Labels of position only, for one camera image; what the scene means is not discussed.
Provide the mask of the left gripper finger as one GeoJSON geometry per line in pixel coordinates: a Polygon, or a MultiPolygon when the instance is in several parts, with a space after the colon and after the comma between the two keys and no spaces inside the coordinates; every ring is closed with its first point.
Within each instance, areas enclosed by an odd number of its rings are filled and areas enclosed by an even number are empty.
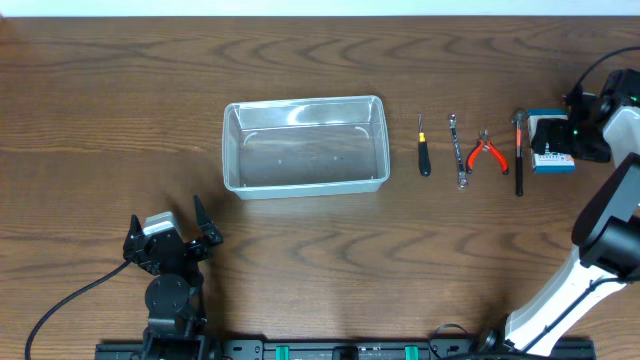
{"type": "Polygon", "coordinates": [[[207,214],[204,205],[198,195],[193,197],[196,223],[202,233],[202,239],[209,246],[217,246],[224,242],[223,236],[213,220],[207,214]]]}
{"type": "Polygon", "coordinates": [[[129,230],[127,233],[127,245],[135,246],[144,237],[140,221],[135,214],[131,215],[129,230]]]}

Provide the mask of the blue white screw box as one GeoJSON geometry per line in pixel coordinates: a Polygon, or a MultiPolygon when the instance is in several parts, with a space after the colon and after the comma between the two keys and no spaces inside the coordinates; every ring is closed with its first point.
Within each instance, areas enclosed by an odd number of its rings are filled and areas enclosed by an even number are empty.
{"type": "Polygon", "coordinates": [[[545,119],[568,119],[567,113],[561,109],[528,109],[527,128],[529,133],[529,147],[531,153],[532,171],[534,174],[568,174],[575,171],[575,161],[569,154],[551,152],[546,145],[543,154],[537,154],[533,149],[533,138],[536,134],[537,123],[545,119]]]}

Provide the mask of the clear plastic container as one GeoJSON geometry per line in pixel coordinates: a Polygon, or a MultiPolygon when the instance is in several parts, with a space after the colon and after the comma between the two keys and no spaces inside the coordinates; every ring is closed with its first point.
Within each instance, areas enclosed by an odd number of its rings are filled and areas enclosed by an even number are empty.
{"type": "Polygon", "coordinates": [[[370,193],[391,174],[375,95],[236,102],[224,111],[225,187],[242,200],[370,193]]]}

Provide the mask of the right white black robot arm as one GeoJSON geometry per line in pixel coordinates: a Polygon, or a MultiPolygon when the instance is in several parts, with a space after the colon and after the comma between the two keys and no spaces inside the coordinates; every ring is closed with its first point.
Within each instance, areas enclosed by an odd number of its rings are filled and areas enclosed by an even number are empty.
{"type": "Polygon", "coordinates": [[[599,301],[639,279],[639,74],[609,74],[600,94],[576,85],[567,119],[540,119],[533,152],[613,161],[615,170],[577,218],[571,252],[560,270],[506,319],[486,345],[548,356],[558,340],[599,301]]]}

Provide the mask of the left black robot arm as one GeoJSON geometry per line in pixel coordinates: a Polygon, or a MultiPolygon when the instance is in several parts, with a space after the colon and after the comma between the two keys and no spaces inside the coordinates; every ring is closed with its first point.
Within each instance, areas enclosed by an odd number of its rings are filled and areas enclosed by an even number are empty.
{"type": "Polygon", "coordinates": [[[184,241],[170,212],[141,224],[133,215],[123,244],[123,258],[154,276],[145,292],[149,311],[141,359],[220,359],[222,346],[204,334],[208,323],[204,305],[204,276],[199,263],[223,243],[218,228],[199,197],[194,198],[201,235],[184,241]]]}

